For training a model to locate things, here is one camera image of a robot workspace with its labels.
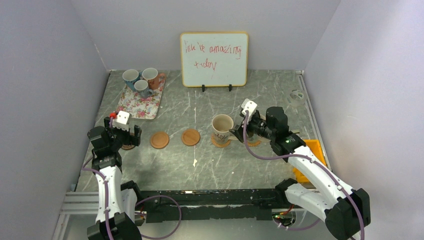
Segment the dark walnut wooden coaster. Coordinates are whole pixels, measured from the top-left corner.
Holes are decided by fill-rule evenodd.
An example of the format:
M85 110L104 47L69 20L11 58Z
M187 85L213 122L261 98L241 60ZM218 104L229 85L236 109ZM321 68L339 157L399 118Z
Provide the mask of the dark walnut wooden coaster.
M126 150L126 151L131 150L133 148L135 148L135 145L134 144L131 144L131 143L130 144L123 144L121 146L121 149Z

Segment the light wooden coaster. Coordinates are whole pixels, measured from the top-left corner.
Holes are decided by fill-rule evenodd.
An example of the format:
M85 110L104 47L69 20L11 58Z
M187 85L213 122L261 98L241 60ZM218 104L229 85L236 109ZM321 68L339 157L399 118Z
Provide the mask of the light wooden coaster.
M195 146L200 139L200 133L194 128L186 129L181 135L181 141L186 146Z
M166 132L158 131L150 137L149 142L153 148L163 149L169 144L170 137Z

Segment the woven rattan coaster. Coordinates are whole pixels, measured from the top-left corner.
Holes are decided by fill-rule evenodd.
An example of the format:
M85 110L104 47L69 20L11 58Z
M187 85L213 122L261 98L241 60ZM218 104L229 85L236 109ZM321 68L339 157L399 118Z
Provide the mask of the woven rattan coaster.
M261 144L262 142L260 140L255 140L255 141L248 141L247 145L249 147L257 147Z
M231 143L231 140L230 140L230 139L228 139L228 140L227 140L227 142L225 142L225 143L218 143L218 142L215 140L215 135L214 135L214 134L211 134L211 136L210 136L210 141L211 141L211 143L212 143L215 147L218 147L218 148L225 148L225 147L227 147L227 146Z

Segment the cream coral pattern mug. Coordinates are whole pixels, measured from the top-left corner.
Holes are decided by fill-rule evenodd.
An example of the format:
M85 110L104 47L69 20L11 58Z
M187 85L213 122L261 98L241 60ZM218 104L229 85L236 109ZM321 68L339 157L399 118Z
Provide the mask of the cream coral pattern mug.
M213 128L213 139L219 145L224 145L229 141L230 129L234 127L233 119L226 114L216 115L211 122Z

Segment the teal blue mug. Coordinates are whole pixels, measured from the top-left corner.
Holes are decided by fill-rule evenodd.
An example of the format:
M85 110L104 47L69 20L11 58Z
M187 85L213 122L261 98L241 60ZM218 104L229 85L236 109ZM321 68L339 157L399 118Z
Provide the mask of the teal blue mug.
M128 69L122 74L122 79L126 86L135 92L135 83L141 79L141 72L136 69Z

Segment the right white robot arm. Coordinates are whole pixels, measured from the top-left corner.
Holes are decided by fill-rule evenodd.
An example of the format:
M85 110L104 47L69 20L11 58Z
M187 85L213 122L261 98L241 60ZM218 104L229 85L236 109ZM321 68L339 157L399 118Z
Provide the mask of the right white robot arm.
M315 215L325 223L328 231L338 240L365 239L365 227L371 222L370 196L362 188L354 189L332 173L312 152L306 142L290 131L288 117L282 107L272 106L264 118L257 104L245 99L240 116L243 121L229 131L249 149L248 135L269 140L275 156L306 176L318 190L306 189L294 179L276 186L275 202L282 208L294 204Z

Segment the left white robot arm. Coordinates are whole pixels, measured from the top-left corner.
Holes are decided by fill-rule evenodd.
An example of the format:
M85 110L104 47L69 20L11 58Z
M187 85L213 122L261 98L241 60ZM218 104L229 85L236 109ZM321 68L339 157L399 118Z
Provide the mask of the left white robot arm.
M135 223L135 210L143 203L138 185L134 181L122 183L122 157L119 149L138 147L141 129L130 127L131 114L125 111L104 118L103 126L88 133L93 149L91 168L98 184L98 209L95 224L87 228L90 240L140 240Z

